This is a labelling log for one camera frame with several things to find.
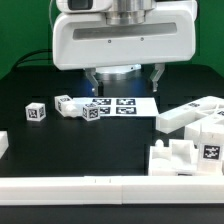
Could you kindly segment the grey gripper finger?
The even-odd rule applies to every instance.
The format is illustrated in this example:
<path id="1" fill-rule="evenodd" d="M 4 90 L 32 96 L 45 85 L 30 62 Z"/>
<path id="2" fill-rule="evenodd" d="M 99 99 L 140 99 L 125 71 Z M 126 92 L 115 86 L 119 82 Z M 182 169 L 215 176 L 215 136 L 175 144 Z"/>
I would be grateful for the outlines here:
<path id="1" fill-rule="evenodd" d="M 158 88 L 158 81 L 160 79 L 160 77 L 162 76 L 162 74 L 165 71 L 165 64 L 164 63 L 157 63 L 154 66 L 154 70 L 152 72 L 152 74 L 150 75 L 150 80 L 152 82 L 152 89 L 154 92 L 157 91 Z"/>
<path id="2" fill-rule="evenodd" d="M 98 90 L 99 83 L 98 83 L 97 79 L 95 78 L 96 69 L 95 68 L 86 68 L 85 75 L 93 86 L 92 92 L 94 93 L 95 96 L 97 96 L 99 93 L 99 90 Z"/>

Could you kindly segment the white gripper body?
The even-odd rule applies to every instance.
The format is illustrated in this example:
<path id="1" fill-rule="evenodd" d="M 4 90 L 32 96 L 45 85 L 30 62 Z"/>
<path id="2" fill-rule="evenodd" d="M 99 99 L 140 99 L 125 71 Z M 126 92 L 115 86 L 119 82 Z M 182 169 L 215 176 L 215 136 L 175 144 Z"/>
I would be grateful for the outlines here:
<path id="1" fill-rule="evenodd" d="M 53 62 L 60 70 L 188 61 L 196 0 L 56 0 Z"/>

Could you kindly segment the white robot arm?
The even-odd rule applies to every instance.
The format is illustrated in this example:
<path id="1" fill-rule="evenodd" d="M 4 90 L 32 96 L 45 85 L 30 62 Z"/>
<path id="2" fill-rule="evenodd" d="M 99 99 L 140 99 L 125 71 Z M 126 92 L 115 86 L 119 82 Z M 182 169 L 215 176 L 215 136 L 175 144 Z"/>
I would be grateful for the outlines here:
<path id="1" fill-rule="evenodd" d="M 56 0 L 53 62 L 83 69 L 100 93 L 102 80 L 124 79 L 152 64 L 157 83 L 169 62 L 188 61 L 196 49 L 196 0 Z"/>

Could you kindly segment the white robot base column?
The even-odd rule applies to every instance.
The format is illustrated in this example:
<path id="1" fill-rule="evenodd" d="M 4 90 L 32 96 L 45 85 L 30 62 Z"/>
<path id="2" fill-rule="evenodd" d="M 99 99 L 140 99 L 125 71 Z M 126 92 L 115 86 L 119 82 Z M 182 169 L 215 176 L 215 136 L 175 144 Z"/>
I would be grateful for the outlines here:
<path id="1" fill-rule="evenodd" d="M 96 69 L 96 78 L 103 81 L 126 80 L 138 75 L 140 71 L 140 64 L 100 67 Z"/>

